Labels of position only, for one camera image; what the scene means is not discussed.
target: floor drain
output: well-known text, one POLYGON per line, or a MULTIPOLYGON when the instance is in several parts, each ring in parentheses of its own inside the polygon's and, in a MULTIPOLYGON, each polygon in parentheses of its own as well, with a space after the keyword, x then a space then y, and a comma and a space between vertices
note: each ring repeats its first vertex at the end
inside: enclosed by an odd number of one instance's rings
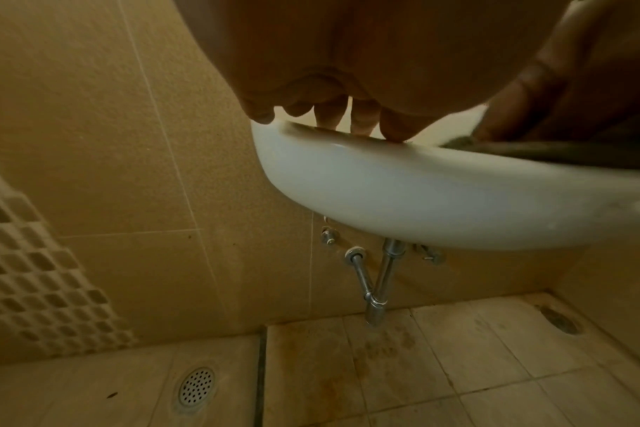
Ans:
POLYGON ((217 379, 209 368, 198 368, 191 372, 179 387, 179 403, 185 407, 197 407, 212 396, 217 379))
POLYGON ((543 316, 545 316, 545 319, 553 324, 555 328, 569 335, 580 334, 580 329, 578 329, 578 326, 576 326, 573 320, 564 316, 560 312, 551 309, 550 307, 542 306, 538 308, 540 309, 540 312, 543 314, 543 316))

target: sink basin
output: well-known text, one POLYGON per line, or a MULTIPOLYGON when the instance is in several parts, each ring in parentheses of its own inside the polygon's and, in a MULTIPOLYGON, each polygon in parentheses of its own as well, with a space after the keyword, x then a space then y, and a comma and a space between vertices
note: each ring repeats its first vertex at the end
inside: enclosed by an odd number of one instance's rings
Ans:
MULTIPOLYGON (((303 125, 252 123, 266 176, 295 202, 410 243, 486 250, 556 248, 640 232, 640 171, 555 165, 439 145, 467 135, 483 107, 412 143, 303 125)), ((344 121, 339 130, 347 130, 344 121)))

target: round floor drain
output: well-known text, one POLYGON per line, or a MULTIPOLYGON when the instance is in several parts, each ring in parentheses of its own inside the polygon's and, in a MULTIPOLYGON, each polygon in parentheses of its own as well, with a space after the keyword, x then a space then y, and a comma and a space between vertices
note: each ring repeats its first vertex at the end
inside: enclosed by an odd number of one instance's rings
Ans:
POLYGON ((179 403, 185 407, 196 407, 205 403, 212 395, 217 379, 209 368, 199 368, 191 372, 179 387, 179 403))
POLYGON ((553 324, 555 328, 569 335, 580 334, 580 329, 573 322, 573 320, 564 316, 560 312, 551 309, 550 307, 542 306, 538 308, 540 309, 540 312, 543 314, 543 316, 545 316, 545 319, 553 324))

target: tiled floor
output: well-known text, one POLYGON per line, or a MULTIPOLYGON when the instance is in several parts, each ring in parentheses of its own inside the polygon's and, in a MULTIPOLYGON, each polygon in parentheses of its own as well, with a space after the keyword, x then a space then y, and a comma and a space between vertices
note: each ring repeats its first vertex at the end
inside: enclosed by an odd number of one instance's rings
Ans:
POLYGON ((640 427, 640 364, 548 294, 269 327, 264 427, 640 427), (547 306, 577 336, 552 326, 547 306))
POLYGON ((0 367, 0 427, 251 427, 259 337, 241 336, 0 367), (197 411, 175 404, 198 367, 217 377, 197 411))
MULTIPOLYGON (((547 294, 269 327, 264 427, 640 427, 640 364, 547 294), (537 309, 582 330, 567 335, 537 309)), ((0 427, 251 427, 260 340, 0 367, 0 427), (212 401, 177 404, 212 368, 212 401)))

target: hand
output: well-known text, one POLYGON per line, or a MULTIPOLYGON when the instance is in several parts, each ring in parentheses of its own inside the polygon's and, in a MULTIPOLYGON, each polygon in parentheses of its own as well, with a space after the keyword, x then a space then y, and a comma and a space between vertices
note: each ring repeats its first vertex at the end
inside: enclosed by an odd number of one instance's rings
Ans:
POLYGON ((334 129, 404 141, 486 101, 549 36, 567 0, 175 0, 243 110, 314 108, 334 129))
POLYGON ((489 103, 483 141, 582 141, 640 114, 640 0, 586 0, 489 103))

